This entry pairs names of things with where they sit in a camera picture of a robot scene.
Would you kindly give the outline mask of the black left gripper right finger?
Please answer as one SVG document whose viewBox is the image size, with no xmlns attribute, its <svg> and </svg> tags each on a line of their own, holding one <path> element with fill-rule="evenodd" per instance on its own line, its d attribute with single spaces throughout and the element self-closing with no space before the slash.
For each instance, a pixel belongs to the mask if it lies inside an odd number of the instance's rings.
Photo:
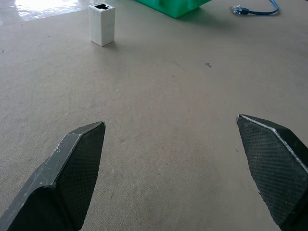
<svg viewBox="0 0 308 231">
<path fill-rule="evenodd" d="M 282 231 L 308 229 L 308 149 L 288 128 L 238 115 L 236 124 L 249 170 Z"/>
</svg>

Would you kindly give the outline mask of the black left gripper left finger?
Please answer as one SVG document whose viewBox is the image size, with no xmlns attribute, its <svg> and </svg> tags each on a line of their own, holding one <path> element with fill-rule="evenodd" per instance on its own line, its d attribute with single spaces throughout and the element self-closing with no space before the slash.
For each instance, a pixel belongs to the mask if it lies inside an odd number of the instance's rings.
<svg viewBox="0 0 308 231">
<path fill-rule="evenodd" d="M 96 185 L 105 123 L 81 126 L 60 141 L 0 218 L 2 231 L 79 231 Z"/>
</svg>

